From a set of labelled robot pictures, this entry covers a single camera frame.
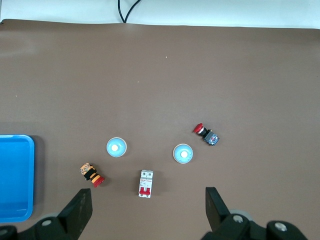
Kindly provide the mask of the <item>orange red emergency stop button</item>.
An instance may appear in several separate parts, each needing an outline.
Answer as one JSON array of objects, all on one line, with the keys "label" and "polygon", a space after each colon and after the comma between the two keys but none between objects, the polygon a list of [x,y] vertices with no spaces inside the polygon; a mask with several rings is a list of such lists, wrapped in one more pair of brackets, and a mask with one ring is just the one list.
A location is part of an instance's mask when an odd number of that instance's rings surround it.
[{"label": "orange red emergency stop button", "polygon": [[98,174],[96,168],[89,162],[85,163],[79,171],[85,180],[90,181],[95,188],[105,181],[105,178]]}]

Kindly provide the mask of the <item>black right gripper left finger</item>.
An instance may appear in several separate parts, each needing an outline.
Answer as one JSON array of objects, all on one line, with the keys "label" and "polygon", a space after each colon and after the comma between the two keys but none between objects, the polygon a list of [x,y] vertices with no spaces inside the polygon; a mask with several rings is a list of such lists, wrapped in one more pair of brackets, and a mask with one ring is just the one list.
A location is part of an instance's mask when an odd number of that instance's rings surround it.
[{"label": "black right gripper left finger", "polygon": [[18,240],[78,240],[92,213],[91,190],[83,188],[56,217],[46,217],[18,233]]}]

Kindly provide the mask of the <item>red mushroom push button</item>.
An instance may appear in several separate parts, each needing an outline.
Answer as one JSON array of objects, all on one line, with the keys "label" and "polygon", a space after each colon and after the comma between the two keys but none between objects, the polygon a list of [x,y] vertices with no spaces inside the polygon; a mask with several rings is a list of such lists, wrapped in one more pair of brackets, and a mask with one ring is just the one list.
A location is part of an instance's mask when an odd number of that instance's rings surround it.
[{"label": "red mushroom push button", "polygon": [[193,132],[201,136],[203,141],[210,146],[215,146],[219,141],[219,137],[211,129],[207,129],[203,123],[197,124]]}]

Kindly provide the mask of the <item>light blue call bell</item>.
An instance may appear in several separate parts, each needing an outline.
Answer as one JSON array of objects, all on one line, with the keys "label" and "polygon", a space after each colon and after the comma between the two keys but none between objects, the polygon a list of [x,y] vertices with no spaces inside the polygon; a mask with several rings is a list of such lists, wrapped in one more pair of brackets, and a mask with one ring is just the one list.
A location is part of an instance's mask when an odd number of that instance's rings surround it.
[{"label": "light blue call bell", "polygon": [[188,164],[193,159],[193,149],[188,144],[178,144],[172,152],[173,159],[179,164]]},{"label": "light blue call bell", "polygon": [[113,137],[106,144],[106,152],[113,158],[122,157],[127,149],[127,142],[121,137]]}]

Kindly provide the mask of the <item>white circuit breaker red switch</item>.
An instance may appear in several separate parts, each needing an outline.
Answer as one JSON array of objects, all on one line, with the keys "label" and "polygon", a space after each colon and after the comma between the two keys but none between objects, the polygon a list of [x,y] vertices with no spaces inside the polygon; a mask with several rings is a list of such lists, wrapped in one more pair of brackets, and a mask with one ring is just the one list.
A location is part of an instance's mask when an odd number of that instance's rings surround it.
[{"label": "white circuit breaker red switch", "polygon": [[138,196],[141,198],[150,198],[153,186],[153,175],[152,170],[143,169],[140,173]]}]

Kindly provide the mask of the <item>blue plastic tray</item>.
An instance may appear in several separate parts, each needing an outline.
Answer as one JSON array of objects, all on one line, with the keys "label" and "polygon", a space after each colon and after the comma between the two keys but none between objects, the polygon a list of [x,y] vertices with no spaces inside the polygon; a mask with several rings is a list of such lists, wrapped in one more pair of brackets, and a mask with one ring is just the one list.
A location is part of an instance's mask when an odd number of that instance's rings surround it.
[{"label": "blue plastic tray", "polygon": [[35,143],[28,135],[0,135],[0,224],[33,213]]}]

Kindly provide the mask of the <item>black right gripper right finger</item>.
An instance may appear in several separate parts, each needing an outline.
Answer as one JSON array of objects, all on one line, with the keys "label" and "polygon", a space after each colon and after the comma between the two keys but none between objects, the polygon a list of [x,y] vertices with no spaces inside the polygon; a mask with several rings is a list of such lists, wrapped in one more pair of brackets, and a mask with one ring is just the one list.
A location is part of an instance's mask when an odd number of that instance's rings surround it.
[{"label": "black right gripper right finger", "polygon": [[255,240],[251,222],[239,213],[231,213],[215,187],[205,188],[205,213],[211,227],[201,240]]}]

